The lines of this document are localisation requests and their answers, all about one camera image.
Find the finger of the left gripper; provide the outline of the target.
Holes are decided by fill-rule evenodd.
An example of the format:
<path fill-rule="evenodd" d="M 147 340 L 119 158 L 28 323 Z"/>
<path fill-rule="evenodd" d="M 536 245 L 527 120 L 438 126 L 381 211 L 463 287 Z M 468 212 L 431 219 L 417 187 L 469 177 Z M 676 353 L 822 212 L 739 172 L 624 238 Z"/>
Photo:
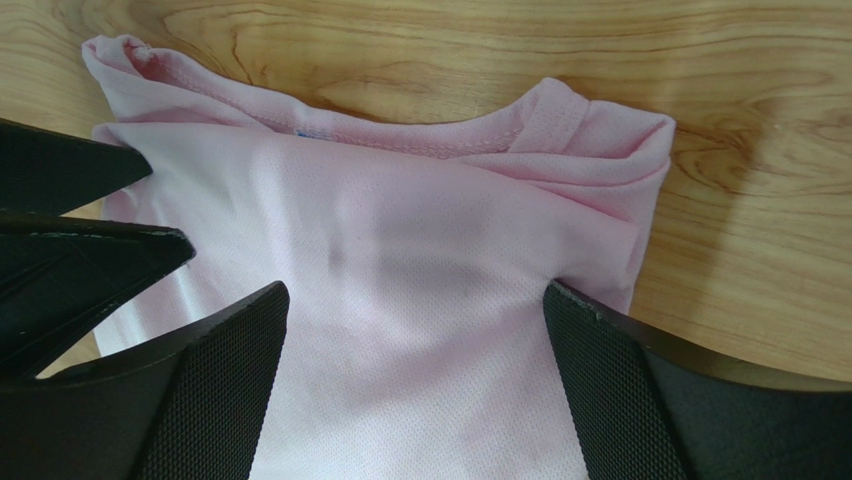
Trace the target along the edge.
<path fill-rule="evenodd" d="M 152 174 L 138 151 L 1 121 L 1 208 L 59 216 Z"/>
<path fill-rule="evenodd" d="M 2 379 L 36 377 L 194 255 L 177 229 L 2 213 Z"/>

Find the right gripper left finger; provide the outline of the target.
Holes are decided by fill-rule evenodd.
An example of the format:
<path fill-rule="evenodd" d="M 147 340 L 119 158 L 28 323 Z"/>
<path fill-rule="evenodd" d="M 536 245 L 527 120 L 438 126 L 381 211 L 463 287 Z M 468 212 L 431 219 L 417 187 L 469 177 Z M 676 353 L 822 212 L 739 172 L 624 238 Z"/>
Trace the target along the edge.
<path fill-rule="evenodd" d="M 5 479 L 245 479 L 286 335 L 273 282 L 187 326 L 1 385 Z"/>

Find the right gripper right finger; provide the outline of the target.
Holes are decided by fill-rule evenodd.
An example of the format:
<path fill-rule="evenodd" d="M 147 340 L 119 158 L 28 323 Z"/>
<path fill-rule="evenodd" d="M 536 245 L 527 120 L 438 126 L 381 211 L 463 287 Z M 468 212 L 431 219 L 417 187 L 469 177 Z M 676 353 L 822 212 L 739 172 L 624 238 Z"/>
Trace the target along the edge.
<path fill-rule="evenodd" d="M 593 479 L 847 479 L 851 386 L 725 355 L 559 282 L 547 332 Z"/>

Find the pink t shirt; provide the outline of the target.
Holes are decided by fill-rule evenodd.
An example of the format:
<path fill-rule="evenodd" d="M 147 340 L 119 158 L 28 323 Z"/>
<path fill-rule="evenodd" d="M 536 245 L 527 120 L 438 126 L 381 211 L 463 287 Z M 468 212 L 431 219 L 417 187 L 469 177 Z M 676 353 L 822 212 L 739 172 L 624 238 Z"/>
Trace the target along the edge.
<path fill-rule="evenodd" d="M 544 79 L 491 114 L 374 123 L 123 35 L 84 43 L 148 178 L 105 219 L 195 257 L 94 331 L 110 355 L 273 282 L 287 336 L 255 479 L 582 479 L 546 333 L 561 280 L 627 311 L 675 121 Z"/>

